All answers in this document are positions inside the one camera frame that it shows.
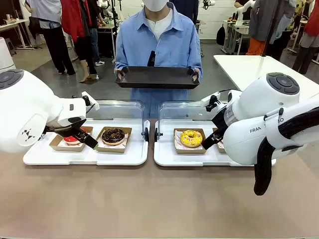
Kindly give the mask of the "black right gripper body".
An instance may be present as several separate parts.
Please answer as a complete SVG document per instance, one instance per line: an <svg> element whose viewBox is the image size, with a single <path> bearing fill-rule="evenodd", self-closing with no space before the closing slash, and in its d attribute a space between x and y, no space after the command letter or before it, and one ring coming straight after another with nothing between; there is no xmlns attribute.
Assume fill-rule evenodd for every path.
<svg viewBox="0 0 319 239"><path fill-rule="evenodd" d="M228 125L224 119L225 112L226 107L223 107L212 119L212 122L217 127L217 130L214 132L214 134L217 134L218 136L223 136L228 128Z"/></svg>

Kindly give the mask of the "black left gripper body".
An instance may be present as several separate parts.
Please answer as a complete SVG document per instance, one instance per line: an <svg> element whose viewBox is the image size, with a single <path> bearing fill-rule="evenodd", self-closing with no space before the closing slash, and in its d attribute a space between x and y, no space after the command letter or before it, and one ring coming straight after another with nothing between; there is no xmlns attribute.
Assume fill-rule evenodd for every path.
<svg viewBox="0 0 319 239"><path fill-rule="evenodd" d="M44 128L44 133L55 132L55 133L75 133L79 131L80 127L84 124L86 119L80 119L77 122L67 122L66 126L62 126L57 119L48 122Z"/></svg>

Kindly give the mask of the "yellow glazed donut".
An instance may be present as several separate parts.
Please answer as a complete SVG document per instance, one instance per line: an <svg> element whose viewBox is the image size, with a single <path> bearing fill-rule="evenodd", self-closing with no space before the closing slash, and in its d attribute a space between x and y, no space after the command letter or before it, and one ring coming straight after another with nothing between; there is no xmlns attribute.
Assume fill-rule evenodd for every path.
<svg viewBox="0 0 319 239"><path fill-rule="evenodd" d="M194 130L185 130L180 135L180 141L187 147L198 147L203 141L202 134Z"/></svg>

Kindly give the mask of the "cardboard box of chocolate donut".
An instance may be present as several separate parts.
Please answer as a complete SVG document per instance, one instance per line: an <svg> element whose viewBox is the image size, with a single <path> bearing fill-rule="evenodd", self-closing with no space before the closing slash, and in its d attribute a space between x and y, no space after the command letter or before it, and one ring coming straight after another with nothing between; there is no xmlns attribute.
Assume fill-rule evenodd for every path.
<svg viewBox="0 0 319 239"><path fill-rule="evenodd" d="M130 139L132 128L105 126L98 134L96 140L98 152L124 153Z"/></svg>

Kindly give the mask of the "cardboard box of yellow donut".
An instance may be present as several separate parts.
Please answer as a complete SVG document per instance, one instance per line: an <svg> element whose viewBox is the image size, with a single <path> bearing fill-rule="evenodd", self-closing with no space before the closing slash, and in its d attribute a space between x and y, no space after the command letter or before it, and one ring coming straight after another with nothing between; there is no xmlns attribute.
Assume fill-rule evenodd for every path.
<svg viewBox="0 0 319 239"><path fill-rule="evenodd" d="M175 129L173 130L173 132L174 132L175 130L184 131L184 130L188 130L188 129L190 129L190 130L195 130L195 131L199 131L199 132L203 135L203 140L206 139L205 134L204 134L204 131L203 131L203 129L201 129L201 128L175 128ZM177 150L177 149L175 148L175 150L176 150L177 154L205 154L205 153L206 153L206 150L205 150L204 148L203 148L203 150Z"/></svg>

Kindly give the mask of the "chocolate sprinkled donut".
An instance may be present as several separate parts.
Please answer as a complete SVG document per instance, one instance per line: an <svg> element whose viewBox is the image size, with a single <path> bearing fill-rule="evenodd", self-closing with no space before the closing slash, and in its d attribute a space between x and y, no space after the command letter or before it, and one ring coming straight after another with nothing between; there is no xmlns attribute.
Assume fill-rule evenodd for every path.
<svg viewBox="0 0 319 239"><path fill-rule="evenodd" d="M101 139L106 145L118 145L124 141L125 133L120 128L110 128L102 133Z"/></svg>

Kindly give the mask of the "printed paper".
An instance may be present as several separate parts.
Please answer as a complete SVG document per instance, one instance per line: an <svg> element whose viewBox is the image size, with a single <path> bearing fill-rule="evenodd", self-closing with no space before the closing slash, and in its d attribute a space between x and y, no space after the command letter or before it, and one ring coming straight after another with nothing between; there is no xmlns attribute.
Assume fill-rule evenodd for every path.
<svg viewBox="0 0 319 239"><path fill-rule="evenodd" d="M110 144L106 144L103 140L102 140L102 136L100 136L98 138L98 147L99 148L107 148L107 149L124 149L126 147L127 141L128 141L128 136L129 134L125 134L124 139L122 139L120 141L119 144L116 145L110 145Z"/></svg>
<svg viewBox="0 0 319 239"><path fill-rule="evenodd" d="M70 146L68 146L66 143L64 143L62 140L59 142L58 147L70 147Z"/></svg>
<svg viewBox="0 0 319 239"><path fill-rule="evenodd" d="M178 130L174 131L174 144L177 150L203 150L202 145L199 145L198 147L194 147L194 148L184 146L180 141L180 135L182 132L183 131L178 131Z"/></svg>

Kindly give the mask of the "dark brown serving tray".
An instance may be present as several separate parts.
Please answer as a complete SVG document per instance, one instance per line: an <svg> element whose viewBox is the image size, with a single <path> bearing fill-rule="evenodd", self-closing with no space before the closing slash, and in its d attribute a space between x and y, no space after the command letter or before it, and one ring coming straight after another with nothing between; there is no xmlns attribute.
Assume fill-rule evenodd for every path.
<svg viewBox="0 0 319 239"><path fill-rule="evenodd" d="M192 90L200 84L192 74L191 68L129 66L127 81L116 78L115 83L121 88Z"/></svg>

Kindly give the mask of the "person's left forearm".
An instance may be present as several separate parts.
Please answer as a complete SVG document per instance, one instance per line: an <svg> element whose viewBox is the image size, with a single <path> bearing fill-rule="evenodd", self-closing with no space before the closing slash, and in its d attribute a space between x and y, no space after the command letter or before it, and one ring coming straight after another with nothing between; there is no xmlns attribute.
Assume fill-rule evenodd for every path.
<svg viewBox="0 0 319 239"><path fill-rule="evenodd" d="M200 55L192 56L192 58L190 59L190 66L194 71L198 72L199 74L202 74L201 56Z"/></svg>

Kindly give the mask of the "person's right forearm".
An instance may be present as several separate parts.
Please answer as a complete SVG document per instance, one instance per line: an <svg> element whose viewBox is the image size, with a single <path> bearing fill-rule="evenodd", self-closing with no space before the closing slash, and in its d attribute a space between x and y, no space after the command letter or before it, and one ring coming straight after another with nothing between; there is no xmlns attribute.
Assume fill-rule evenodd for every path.
<svg viewBox="0 0 319 239"><path fill-rule="evenodd" d="M127 58L125 55L116 55L115 59L115 68L114 68L114 73L117 74L119 71L121 71L123 68L128 67L128 62Z"/></svg>

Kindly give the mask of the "cardboard box of sprinkle donut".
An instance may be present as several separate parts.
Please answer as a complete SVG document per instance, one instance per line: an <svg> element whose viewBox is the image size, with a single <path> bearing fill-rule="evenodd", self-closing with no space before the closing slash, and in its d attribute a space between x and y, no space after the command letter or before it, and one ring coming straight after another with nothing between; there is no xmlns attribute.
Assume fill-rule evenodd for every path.
<svg viewBox="0 0 319 239"><path fill-rule="evenodd" d="M222 139L221 134L220 134L220 130L218 128L214 127L213 133L214 133L214 138L216 140L218 140L218 142L216 144L218 151L222 154L226 154L224 144L223 144L223 139Z"/></svg>

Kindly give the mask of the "red glazed donut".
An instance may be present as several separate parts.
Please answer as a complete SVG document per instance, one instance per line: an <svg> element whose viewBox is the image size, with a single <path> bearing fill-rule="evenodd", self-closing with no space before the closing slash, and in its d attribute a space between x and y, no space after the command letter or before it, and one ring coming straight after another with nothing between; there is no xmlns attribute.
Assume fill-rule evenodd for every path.
<svg viewBox="0 0 319 239"><path fill-rule="evenodd" d="M64 143L66 143L68 146L79 146L82 143L77 140L75 137L70 136L70 137L64 137L62 140Z"/></svg>

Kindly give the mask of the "printed paper under red donut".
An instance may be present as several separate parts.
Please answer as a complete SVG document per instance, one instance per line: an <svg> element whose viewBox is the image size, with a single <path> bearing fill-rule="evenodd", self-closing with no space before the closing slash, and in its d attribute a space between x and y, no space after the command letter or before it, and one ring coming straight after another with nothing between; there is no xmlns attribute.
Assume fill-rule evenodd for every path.
<svg viewBox="0 0 319 239"><path fill-rule="evenodd" d="M58 147L70 147L70 146L68 146L66 143L64 143L62 140L59 142Z"/></svg>

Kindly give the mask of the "cardboard box of red donut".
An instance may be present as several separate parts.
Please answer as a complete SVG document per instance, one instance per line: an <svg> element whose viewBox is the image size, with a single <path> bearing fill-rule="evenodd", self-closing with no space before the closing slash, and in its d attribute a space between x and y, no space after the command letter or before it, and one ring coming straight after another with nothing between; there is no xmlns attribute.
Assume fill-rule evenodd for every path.
<svg viewBox="0 0 319 239"><path fill-rule="evenodd" d="M58 147L58 144L62 139L63 139L62 136L56 134L54 139L49 144L49 146L56 151L68 151L68 152L81 152L83 148L86 146L85 144L82 144L81 147Z"/></svg>

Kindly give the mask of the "person in blue shirt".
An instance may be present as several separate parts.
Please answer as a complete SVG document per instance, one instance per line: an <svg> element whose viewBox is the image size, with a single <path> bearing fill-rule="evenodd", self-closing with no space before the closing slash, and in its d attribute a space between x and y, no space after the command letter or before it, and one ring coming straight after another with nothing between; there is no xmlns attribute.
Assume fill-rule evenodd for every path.
<svg viewBox="0 0 319 239"><path fill-rule="evenodd" d="M116 55L125 55L128 66L147 66L151 51L156 52L155 67L191 68L192 56L200 55L194 23L169 1L158 12L144 5L121 24Z"/></svg>

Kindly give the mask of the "person in grey jacket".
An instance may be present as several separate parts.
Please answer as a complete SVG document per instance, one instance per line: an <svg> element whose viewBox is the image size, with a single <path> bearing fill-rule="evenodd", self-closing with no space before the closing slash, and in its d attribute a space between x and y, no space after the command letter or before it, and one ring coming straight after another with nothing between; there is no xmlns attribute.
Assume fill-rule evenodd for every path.
<svg viewBox="0 0 319 239"><path fill-rule="evenodd" d="M274 43L290 25L297 0L255 0L251 10L249 36L265 41L261 56L275 52Z"/></svg>

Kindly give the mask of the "person's right hand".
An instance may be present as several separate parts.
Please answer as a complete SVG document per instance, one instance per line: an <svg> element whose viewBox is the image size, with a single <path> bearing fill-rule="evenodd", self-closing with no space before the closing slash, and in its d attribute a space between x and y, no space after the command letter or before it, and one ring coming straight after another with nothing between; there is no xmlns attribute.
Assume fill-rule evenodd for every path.
<svg viewBox="0 0 319 239"><path fill-rule="evenodd" d="M127 77L126 74L128 73L128 67L123 67L122 69L115 69L117 78L120 81L126 82Z"/></svg>

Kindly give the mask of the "white display tray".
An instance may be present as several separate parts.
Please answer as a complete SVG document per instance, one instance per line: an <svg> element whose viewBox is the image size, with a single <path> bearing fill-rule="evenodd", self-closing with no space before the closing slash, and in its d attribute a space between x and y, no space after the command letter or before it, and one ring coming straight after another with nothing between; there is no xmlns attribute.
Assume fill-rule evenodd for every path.
<svg viewBox="0 0 319 239"><path fill-rule="evenodd" d="M81 152L57 151L50 146L57 134L47 133L43 139L34 144L23 156L23 162L26 165L93 164L99 166L137 166L146 161L149 143L144 140L142 129L149 129L150 122L148 120L144 122L144 125L141 125L141 120L139 119L89 119L85 125L93 128L92 136L94 138L98 137L105 126L131 128L132 131L125 152L99 152L88 146L85 146Z"/></svg>
<svg viewBox="0 0 319 239"><path fill-rule="evenodd" d="M205 136L213 132L215 125L210 121L194 121L190 119L162 119L155 123L156 129L163 135L155 142L154 160L160 166L235 166L241 165L231 160L227 154L220 153L216 145L205 153L178 154L174 144L175 129L203 130Z"/></svg>

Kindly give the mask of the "clear hinged display lid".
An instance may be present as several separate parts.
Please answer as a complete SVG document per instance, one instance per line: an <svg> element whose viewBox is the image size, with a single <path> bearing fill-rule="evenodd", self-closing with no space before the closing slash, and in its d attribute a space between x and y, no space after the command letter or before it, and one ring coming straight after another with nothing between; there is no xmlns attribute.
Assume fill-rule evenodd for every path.
<svg viewBox="0 0 319 239"><path fill-rule="evenodd" d="M144 117L145 106L140 101L102 100L99 109L86 114L86 124L100 123L109 127L130 127L146 142L149 141L149 122Z"/></svg>
<svg viewBox="0 0 319 239"><path fill-rule="evenodd" d="M159 106L155 140L159 140L169 128L211 128L213 118L226 104L216 100L170 101Z"/></svg>

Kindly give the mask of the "large white table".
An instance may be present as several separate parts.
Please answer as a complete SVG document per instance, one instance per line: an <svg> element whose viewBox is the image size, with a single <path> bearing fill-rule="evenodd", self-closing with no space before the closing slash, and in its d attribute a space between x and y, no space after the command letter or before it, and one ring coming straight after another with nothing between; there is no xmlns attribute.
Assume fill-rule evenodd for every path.
<svg viewBox="0 0 319 239"><path fill-rule="evenodd" d="M280 72L294 78L299 84L301 92L307 96L319 93L319 84L270 56L214 55L213 58L240 90L247 88L265 73Z"/></svg>

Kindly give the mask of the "orange trousers figure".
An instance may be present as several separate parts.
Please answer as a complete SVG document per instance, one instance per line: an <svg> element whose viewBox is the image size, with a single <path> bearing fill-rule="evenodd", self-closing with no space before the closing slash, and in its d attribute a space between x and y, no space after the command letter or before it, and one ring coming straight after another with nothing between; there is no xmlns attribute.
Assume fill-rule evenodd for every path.
<svg viewBox="0 0 319 239"><path fill-rule="evenodd" d="M256 40L254 38L250 38L249 48L246 55L259 55L261 56L264 52L265 41Z"/></svg>

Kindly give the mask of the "black backpack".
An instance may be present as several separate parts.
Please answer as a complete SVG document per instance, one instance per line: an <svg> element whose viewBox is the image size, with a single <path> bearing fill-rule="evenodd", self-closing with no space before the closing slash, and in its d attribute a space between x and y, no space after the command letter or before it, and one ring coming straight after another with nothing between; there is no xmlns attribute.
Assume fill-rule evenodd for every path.
<svg viewBox="0 0 319 239"><path fill-rule="evenodd" d="M225 37L226 37L226 32L225 32L225 28L224 26L222 25L219 30L217 31L217 34L216 34L216 43L218 45L224 45L224 42L225 42Z"/></svg>

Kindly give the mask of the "mannequin in grey-blue shirt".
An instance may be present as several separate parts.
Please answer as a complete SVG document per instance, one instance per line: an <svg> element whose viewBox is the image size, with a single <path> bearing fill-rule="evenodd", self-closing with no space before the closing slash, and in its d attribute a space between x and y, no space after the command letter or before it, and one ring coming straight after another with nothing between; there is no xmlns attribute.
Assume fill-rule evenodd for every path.
<svg viewBox="0 0 319 239"><path fill-rule="evenodd" d="M58 74L74 75L62 29L60 0L25 0L24 6L31 13L29 30L32 36L44 36Z"/></svg>

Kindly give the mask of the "white cylindrical air purifier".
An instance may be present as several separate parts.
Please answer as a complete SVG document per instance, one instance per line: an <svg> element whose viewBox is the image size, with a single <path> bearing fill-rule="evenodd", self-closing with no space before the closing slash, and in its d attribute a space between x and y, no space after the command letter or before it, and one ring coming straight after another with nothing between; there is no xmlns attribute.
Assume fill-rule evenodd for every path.
<svg viewBox="0 0 319 239"><path fill-rule="evenodd" d="M15 68L16 66L6 45L5 39L0 37L0 73Z"/></svg>

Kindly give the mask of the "mannequin in red jacket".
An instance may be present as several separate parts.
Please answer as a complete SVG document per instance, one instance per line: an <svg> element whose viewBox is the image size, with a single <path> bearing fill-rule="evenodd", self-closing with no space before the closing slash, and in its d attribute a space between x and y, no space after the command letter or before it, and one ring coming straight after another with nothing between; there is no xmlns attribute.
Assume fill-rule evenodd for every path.
<svg viewBox="0 0 319 239"><path fill-rule="evenodd" d="M84 83L88 79L98 80L93 62L90 29L92 17L88 0L60 0L62 9L62 28L73 40L74 49L83 69Z"/></svg>

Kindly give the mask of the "background wooden desk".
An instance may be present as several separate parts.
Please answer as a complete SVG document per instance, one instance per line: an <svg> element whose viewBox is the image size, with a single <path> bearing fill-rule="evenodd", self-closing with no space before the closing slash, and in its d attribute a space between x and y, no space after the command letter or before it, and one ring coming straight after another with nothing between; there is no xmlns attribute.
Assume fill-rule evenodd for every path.
<svg viewBox="0 0 319 239"><path fill-rule="evenodd" d="M33 45L30 43L29 38L27 36L26 31L23 28L23 24L29 22L27 19L16 19L12 23L8 23L5 25L0 25L0 33L4 31L8 31L14 29L17 32L19 41L21 42L21 46L19 46L18 50L32 50L34 49Z"/></svg>

